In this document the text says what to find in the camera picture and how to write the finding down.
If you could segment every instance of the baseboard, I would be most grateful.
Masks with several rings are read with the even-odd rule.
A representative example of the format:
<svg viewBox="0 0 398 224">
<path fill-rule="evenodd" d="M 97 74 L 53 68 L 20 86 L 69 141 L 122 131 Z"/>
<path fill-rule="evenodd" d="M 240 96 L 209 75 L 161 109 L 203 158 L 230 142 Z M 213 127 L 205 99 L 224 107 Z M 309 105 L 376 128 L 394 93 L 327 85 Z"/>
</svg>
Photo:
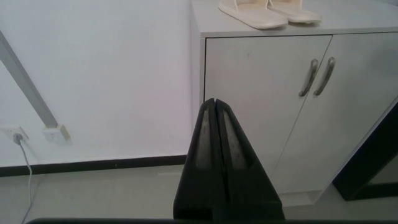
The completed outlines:
<svg viewBox="0 0 398 224">
<path fill-rule="evenodd" d="M 89 170 L 125 169 L 137 167 L 172 166 L 185 163 L 187 155 L 114 159 L 106 161 L 71 162 L 64 164 L 32 165 L 33 174 L 53 174 Z M 28 175 L 27 166 L 0 167 L 0 177 Z"/>
</svg>

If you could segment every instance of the tile floor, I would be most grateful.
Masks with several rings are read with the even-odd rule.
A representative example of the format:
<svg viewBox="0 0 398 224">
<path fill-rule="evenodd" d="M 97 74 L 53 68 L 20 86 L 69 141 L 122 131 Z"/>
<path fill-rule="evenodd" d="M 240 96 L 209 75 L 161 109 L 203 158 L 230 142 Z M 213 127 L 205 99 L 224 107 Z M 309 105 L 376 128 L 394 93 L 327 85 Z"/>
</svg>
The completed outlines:
<svg viewBox="0 0 398 224">
<path fill-rule="evenodd" d="M 172 218 L 182 166 L 35 175 L 35 218 Z M 0 178 L 0 223 L 21 223 L 27 178 Z M 398 198 L 345 202 L 330 187 L 316 205 L 284 208 L 287 219 L 398 220 Z"/>
</svg>

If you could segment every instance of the slipper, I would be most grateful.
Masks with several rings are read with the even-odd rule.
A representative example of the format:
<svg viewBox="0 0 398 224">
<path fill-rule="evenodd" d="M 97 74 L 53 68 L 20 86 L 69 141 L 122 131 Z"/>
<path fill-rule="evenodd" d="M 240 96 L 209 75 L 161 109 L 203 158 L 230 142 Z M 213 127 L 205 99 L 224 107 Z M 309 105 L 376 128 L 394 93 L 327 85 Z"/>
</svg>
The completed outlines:
<svg viewBox="0 0 398 224">
<path fill-rule="evenodd" d="M 269 0 L 268 9 L 287 17 L 289 22 L 321 22 L 322 16 L 302 9 L 303 0 Z"/>
<path fill-rule="evenodd" d="M 256 29 L 287 25 L 287 18 L 269 10 L 268 5 L 269 0 L 220 0 L 218 8 Z"/>
</svg>

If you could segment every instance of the wall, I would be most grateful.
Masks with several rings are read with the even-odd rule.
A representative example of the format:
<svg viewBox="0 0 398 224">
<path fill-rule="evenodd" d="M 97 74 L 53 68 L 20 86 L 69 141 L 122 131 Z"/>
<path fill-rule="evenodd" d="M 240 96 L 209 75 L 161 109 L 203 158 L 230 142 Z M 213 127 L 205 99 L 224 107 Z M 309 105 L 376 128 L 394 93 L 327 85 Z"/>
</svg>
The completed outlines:
<svg viewBox="0 0 398 224">
<path fill-rule="evenodd" d="M 72 137 L 44 124 L 0 64 L 0 126 L 22 126 L 48 164 L 186 154 L 191 138 L 189 1 L 0 1 L 0 30 Z M 0 167 L 24 165 L 0 133 Z"/>
<path fill-rule="evenodd" d="M 389 4 L 398 6 L 398 0 L 375 0 L 375 1 L 385 2 L 385 3 L 389 3 Z"/>
</svg>

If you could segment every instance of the cabinet handle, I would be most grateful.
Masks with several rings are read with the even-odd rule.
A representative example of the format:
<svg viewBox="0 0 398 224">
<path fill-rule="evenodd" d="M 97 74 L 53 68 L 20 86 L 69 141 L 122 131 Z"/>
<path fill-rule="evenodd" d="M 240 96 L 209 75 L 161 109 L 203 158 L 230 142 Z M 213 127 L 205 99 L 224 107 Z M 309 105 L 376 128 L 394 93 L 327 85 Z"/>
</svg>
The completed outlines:
<svg viewBox="0 0 398 224">
<path fill-rule="evenodd" d="M 317 59 L 312 59 L 312 61 L 311 61 L 311 75 L 310 75 L 310 78 L 308 79 L 307 86 L 305 87 L 305 89 L 298 94 L 299 97 L 305 96 L 308 93 L 308 91 L 310 91 L 312 83 L 313 83 L 313 81 L 314 81 L 314 79 L 315 79 L 315 77 L 317 75 L 318 64 L 319 64 L 319 62 L 318 62 Z"/>
<path fill-rule="evenodd" d="M 313 92 L 313 94 L 315 96 L 319 96 L 323 92 L 323 89 L 325 88 L 326 84 L 328 84 L 331 74 L 333 73 L 333 69 L 335 69 L 335 65 L 336 65 L 336 59 L 334 57 L 329 58 L 328 66 L 326 67 L 325 78 L 323 79 L 322 84 L 319 87 L 319 89 L 317 89 Z"/>
</svg>

